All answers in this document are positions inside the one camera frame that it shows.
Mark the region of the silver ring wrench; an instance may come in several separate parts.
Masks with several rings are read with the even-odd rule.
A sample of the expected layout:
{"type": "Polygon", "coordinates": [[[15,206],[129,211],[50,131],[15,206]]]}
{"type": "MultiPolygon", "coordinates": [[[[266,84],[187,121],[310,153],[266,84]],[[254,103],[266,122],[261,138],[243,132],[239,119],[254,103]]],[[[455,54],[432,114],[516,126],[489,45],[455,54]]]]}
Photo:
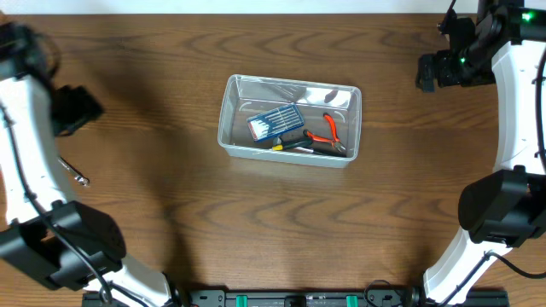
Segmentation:
{"type": "Polygon", "coordinates": [[[76,168],[74,168],[72,165],[70,165],[65,159],[62,157],[58,158],[59,163],[62,165],[62,167],[71,174],[73,179],[80,184],[81,186],[88,187],[90,185],[90,179],[85,177],[80,171],[78,171],[76,168]]]}

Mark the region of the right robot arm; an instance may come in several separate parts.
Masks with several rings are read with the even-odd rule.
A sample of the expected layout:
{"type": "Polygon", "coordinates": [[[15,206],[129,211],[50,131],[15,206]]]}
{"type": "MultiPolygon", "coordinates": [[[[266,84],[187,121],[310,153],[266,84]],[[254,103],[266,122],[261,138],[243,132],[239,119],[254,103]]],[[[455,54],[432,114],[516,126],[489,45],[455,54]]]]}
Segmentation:
{"type": "Polygon", "coordinates": [[[465,187],[459,227],[407,306],[505,306],[504,292],[473,286],[495,263],[545,233],[545,13],[522,1],[481,1],[474,18],[448,9],[438,24],[449,48],[418,61],[425,92],[492,84],[498,144],[492,173],[465,187]]]}

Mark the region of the black handled hammer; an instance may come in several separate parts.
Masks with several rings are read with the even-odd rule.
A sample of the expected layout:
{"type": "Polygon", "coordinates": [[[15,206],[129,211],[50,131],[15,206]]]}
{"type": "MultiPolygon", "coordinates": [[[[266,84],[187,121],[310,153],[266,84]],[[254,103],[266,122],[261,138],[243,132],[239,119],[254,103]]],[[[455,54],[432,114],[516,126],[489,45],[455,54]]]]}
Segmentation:
{"type": "Polygon", "coordinates": [[[324,150],[320,148],[313,148],[312,144],[309,147],[306,148],[294,148],[290,150],[296,150],[301,153],[305,154],[317,154],[317,155],[326,155],[326,156],[334,156],[334,157],[340,157],[345,158],[346,155],[343,153],[338,153],[337,151],[331,151],[331,150],[324,150]]]}

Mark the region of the red handled cutting pliers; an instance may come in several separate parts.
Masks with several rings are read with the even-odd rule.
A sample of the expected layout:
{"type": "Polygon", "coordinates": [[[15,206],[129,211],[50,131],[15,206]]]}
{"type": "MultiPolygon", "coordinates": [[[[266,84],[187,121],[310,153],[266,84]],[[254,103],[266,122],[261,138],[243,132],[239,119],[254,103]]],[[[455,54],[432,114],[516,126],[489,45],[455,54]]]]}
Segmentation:
{"type": "Polygon", "coordinates": [[[322,115],[323,119],[328,124],[329,134],[317,134],[311,132],[310,130],[305,129],[303,135],[310,138],[313,142],[320,142],[330,145],[338,153],[345,153],[346,147],[338,137],[337,126],[334,121],[334,118],[329,113],[324,113],[322,115]]]}

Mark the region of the blue precision screwdriver set case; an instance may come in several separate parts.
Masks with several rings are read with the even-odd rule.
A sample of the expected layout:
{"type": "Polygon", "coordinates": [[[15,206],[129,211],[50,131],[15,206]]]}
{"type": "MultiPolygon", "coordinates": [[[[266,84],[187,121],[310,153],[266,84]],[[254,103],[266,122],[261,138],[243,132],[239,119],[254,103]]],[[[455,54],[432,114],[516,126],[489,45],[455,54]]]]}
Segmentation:
{"type": "Polygon", "coordinates": [[[247,126],[255,142],[277,137],[304,124],[304,117],[295,104],[277,107],[247,119],[247,126]]]}

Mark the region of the black yellow screwdriver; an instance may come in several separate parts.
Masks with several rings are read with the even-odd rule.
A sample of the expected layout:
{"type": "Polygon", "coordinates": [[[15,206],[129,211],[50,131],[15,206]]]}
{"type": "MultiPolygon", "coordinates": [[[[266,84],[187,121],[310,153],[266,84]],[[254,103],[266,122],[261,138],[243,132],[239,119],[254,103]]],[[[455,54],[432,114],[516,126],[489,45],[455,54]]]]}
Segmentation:
{"type": "Polygon", "coordinates": [[[313,143],[313,140],[307,136],[290,140],[283,141],[279,136],[276,137],[273,141],[273,147],[271,150],[274,151],[286,151],[294,148],[306,148],[313,143]]]}

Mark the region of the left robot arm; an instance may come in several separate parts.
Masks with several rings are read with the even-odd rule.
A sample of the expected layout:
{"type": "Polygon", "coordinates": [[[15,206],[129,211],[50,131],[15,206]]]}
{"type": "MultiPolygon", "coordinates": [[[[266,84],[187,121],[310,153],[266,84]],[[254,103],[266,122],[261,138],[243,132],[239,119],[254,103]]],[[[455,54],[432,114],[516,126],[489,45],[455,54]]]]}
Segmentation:
{"type": "Polygon", "coordinates": [[[133,258],[117,223],[74,192],[89,181],[55,141],[102,107],[82,86],[55,86],[59,64],[41,40],[24,24],[1,26],[2,259],[50,290],[81,292],[85,306],[179,306],[167,276],[133,258]]]}

